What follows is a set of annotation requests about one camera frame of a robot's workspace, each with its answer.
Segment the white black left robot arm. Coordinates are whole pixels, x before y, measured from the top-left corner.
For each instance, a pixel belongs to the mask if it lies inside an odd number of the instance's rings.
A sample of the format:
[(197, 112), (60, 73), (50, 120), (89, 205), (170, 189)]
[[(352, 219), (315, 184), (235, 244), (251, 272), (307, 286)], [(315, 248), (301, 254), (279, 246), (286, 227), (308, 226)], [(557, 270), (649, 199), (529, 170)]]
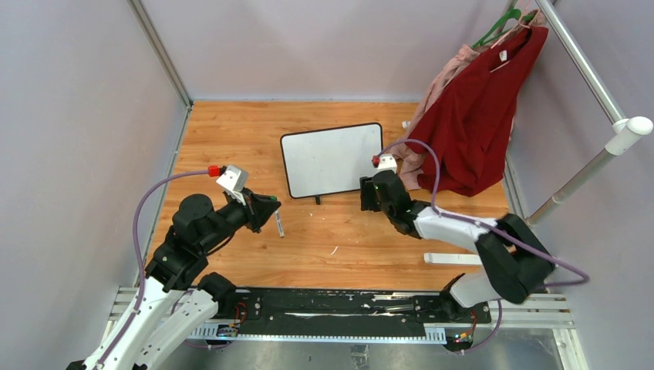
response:
[(210, 254), (246, 227), (258, 233), (281, 206), (273, 196), (244, 190), (244, 201), (215, 210), (210, 197), (184, 198), (164, 242), (145, 268), (140, 291), (116, 327), (85, 360), (70, 369), (158, 369), (207, 319), (230, 317), (236, 287), (227, 278), (202, 271)]

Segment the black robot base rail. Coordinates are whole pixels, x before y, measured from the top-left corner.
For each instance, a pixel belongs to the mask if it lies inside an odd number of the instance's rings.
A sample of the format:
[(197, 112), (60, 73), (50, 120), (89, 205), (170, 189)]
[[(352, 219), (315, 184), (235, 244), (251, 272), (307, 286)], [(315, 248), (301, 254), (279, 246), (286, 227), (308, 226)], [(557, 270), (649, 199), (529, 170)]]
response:
[(502, 328), (573, 326), (559, 294), (455, 308), (436, 291), (242, 287), (215, 301), (198, 288), (171, 295), (153, 288), (129, 333), (144, 334), (146, 355), (166, 339), (441, 345), (462, 355)]

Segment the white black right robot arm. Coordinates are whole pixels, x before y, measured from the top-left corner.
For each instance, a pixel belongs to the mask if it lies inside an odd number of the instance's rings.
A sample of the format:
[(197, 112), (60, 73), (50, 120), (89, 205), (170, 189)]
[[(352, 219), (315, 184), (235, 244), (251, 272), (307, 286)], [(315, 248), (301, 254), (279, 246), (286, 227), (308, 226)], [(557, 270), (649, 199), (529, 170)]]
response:
[(515, 214), (499, 219), (470, 217), (414, 200), (392, 170), (362, 177), (361, 208), (382, 212), (395, 229), (422, 240), (442, 241), (480, 258), (481, 268), (454, 278), (442, 291), (442, 315), (461, 321), (471, 307), (504, 299), (513, 304), (543, 288), (555, 269), (551, 255)]

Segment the white whiteboard marker pen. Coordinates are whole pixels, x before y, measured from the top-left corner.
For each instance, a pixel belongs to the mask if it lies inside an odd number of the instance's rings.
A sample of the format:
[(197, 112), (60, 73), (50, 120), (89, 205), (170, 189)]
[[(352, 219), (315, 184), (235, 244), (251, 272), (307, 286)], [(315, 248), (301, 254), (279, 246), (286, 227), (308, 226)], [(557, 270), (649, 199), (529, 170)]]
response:
[(282, 226), (281, 215), (279, 213), (279, 210), (276, 210), (274, 215), (275, 215), (275, 222), (276, 222), (276, 225), (277, 225), (277, 228), (278, 228), (279, 237), (284, 238), (285, 237), (285, 232), (284, 232), (284, 228)]

